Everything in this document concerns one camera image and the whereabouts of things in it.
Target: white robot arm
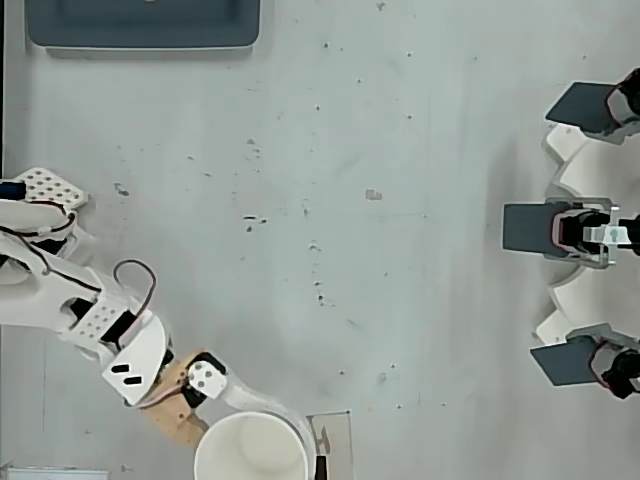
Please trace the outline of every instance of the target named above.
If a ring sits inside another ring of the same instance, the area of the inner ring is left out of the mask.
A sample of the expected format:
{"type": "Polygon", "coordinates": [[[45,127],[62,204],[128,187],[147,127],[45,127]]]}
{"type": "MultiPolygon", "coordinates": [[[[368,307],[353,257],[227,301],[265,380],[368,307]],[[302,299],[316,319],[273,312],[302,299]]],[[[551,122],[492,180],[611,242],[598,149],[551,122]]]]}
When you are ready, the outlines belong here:
{"type": "Polygon", "coordinates": [[[276,415],[297,432],[314,478],[315,439],[306,418],[248,388],[206,350],[176,359],[161,319],[148,308],[153,271],[125,260],[109,276],[70,261],[88,258],[91,238],[76,219],[75,211],[55,202],[0,200],[0,324],[52,330],[99,363],[102,378],[127,406],[193,448],[208,428],[195,409],[208,398],[276,415]],[[118,280],[118,269],[128,263],[152,278],[143,299],[118,280]]]}

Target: table surface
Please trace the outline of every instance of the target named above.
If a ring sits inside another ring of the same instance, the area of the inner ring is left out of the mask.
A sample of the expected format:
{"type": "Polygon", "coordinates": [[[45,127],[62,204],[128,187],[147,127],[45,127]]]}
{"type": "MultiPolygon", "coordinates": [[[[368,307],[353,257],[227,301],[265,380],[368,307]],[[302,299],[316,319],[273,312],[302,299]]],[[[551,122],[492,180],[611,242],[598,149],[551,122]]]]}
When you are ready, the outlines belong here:
{"type": "MultiPolygon", "coordinates": [[[[637,2],[279,0],[248,54],[55,56],[25,46],[20,3],[5,173],[92,194],[96,265],[153,266],[179,353],[303,413],[351,409],[359,478],[637,472],[637,400],[554,390],[529,358],[564,265],[500,248],[502,205],[555,170],[547,108],[637,65],[637,2]]],[[[2,461],[191,471],[70,345],[5,328],[1,360],[2,461]]]]}

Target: white cup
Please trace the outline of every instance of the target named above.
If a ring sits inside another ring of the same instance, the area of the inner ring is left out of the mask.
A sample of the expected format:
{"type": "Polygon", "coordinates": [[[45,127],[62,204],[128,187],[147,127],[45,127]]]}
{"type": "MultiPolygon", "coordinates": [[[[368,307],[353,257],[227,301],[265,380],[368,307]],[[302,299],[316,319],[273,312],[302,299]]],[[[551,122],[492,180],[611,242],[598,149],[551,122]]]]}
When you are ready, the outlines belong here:
{"type": "Polygon", "coordinates": [[[300,437],[275,415],[239,412],[214,423],[196,450],[195,480],[307,480],[300,437]]]}

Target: cup rim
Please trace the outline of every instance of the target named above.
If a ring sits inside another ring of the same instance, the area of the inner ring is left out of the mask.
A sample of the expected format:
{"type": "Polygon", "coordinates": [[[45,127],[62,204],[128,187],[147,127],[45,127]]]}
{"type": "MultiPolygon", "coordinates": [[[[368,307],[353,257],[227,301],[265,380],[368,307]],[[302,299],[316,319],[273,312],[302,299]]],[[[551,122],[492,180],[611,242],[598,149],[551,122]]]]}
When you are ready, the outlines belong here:
{"type": "Polygon", "coordinates": [[[225,425],[226,423],[230,423],[234,420],[238,420],[240,418],[243,417],[249,417],[249,418],[268,418],[271,421],[274,421],[276,423],[279,423],[280,426],[286,428],[289,433],[291,435],[293,435],[296,439],[296,445],[298,446],[298,450],[302,456],[302,461],[303,461],[303,466],[304,466],[304,476],[300,479],[300,480],[306,480],[307,479],[307,475],[308,475],[308,471],[309,471],[309,459],[307,458],[307,451],[304,448],[304,443],[302,442],[302,439],[300,438],[300,434],[296,431],[295,428],[293,428],[289,422],[283,420],[282,418],[280,418],[278,415],[274,415],[272,413],[269,412],[259,412],[259,411],[245,411],[245,412],[236,412],[236,413],[232,413],[231,415],[227,415],[224,418],[221,418],[220,420],[218,420],[217,422],[213,423],[212,425],[209,426],[209,428],[207,429],[207,431],[205,432],[205,434],[202,436],[202,439],[200,440],[200,442],[198,443],[198,446],[196,447],[196,454],[195,454],[195,458],[193,460],[193,478],[194,480],[204,480],[204,479],[198,479],[198,473],[197,473],[197,468],[198,468],[198,464],[201,458],[201,451],[202,451],[202,447],[205,445],[205,443],[207,442],[207,439],[213,435],[213,431],[216,429],[216,427],[221,427],[223,425],[225,425]]]}

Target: white 3d printed part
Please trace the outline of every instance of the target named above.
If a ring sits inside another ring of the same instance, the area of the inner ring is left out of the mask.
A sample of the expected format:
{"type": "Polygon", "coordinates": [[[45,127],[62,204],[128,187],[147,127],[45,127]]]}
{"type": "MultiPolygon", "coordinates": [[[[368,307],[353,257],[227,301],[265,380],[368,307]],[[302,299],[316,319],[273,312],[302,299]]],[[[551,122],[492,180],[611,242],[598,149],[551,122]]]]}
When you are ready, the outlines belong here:
{"type": "Polygon", "coordinates": [[[31,168],[14,180],[27,185],[27,201],[55,202],[67,210],[77,210],[88,200],[86,192],[46,168],[31,168]]]}

